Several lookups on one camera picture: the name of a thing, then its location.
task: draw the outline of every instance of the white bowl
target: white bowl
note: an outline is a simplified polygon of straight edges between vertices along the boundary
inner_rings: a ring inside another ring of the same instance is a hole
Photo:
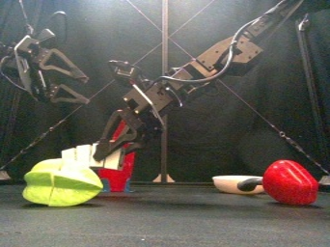
[[[255,176],[216,176],[212,177],[215,187],[225,193],[251,195],[264,192],[263,185],[256,185],[251,191],[241,191],[237,188],[240,182],[247,181],[251,178],[261,179],[261,177]]]

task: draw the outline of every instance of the cable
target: cable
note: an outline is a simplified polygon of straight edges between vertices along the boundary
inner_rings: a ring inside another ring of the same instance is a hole
[[[232,37],[232,41],[229,44],[229,52],[228,52],[228,59],[225,62],[224,67],[221,68],[221,70],[215,73],[212,76],[204,78],[204,79],[197,79],[197,80],[183,80],[183,79],[177,79],[173,78],[171,76],[160,76],[155,81],[153,84],[161,80],[167,80],[167,81],[173,81],[173,82],[180,82],[180,83],[203,83],[203,82],[208,82],[216,78],[219,78],[224,72],[227,71],[227,69],[229,68],[229,65],[232,63],[233,57],[235,57],[235,49],[236,49],[236,45],[237,45],[237,37],[240,36],[241,32],[244,31],[244,29],[251,25],[252,22],[255,22],[259,19],[255,18],[253,20],[251,20],[249,22],[247,22],[236,31],[233,37]]]
[[[16,82],[13,82],[13,80],[9,78],[9,76],[4,73],[4,71],[2,71],[2,66],[4,66],[4,64],[5,64],[5,62],[6,62],[6,60],[9,59],[10,57],[9,56],[5,56],[5,57],[2,57],[2,59],[1,59],[1,62],[0,62],[0,74],[4,76],[4,78],[10,82],[10,84],[13,84],[18,89],[21,89],[22,91],[25,91],[26,92],[26,90],[20,86],[20,85],[17,85],[17,83]]]

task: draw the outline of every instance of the black backdrop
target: black backdrop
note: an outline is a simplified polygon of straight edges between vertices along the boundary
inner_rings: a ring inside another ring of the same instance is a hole
[[[200,0],[168,1],[167,66],[180,67],[217,41],[229,37],[248,20],[267,11],[277,1]],[[108,60],[136,63],[148,78],[163,73],[161,25],[163,1],[69,0],[22,1],[36,31],[49,27],[56,46],[90,78],[88,84],[69,81],[74,90],[92,102],[65,119],[40,144],[9,166],[21,178],[36,162],[60,156],[60,151],[93,143],[110,113],[124,106],[121,96],[128,88],[112,81]],[[21,39],[22,17],[18,1],[1,1],[0,42]],[[48,21],[56,11],[62,19]],[[311,14],[311,54],[316,74],[318,105],[322,131],[328,135],[328,11]],[[295,19],[289,19],[264,45],[264,57],[243,77],[224,78],[269,122],[283,130],[314,158],[327,166],[314,124],[311,99],[299,50]],[[76,105],[36,102],[1,78],[1,162],[5,163],[65,118]],[[319,170],[304,156],[277,137],[224,87],[208,88],[183,108],[167,116],[167,172],[176,181],[211,181],[227,174],[260,175],[277,159],[294,159],[319,177]],[[160,172],[161,139],[152,140],[137,152],[132,180],[149,181]]]

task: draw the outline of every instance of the black floor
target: black floor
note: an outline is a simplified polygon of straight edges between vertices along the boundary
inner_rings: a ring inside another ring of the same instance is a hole
[[[0,246],[330,246],[330,194],[311,206],[211,186],[133,186],[72,207],[30,204],[0,186]]]

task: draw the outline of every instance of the green fruit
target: green fruit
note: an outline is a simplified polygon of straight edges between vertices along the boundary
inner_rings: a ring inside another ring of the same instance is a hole
[[[89,167],[74,160],[48,159],[38,162],[24,176],[22,198],[48,206],[74,206],[93,198],[102,188]]]

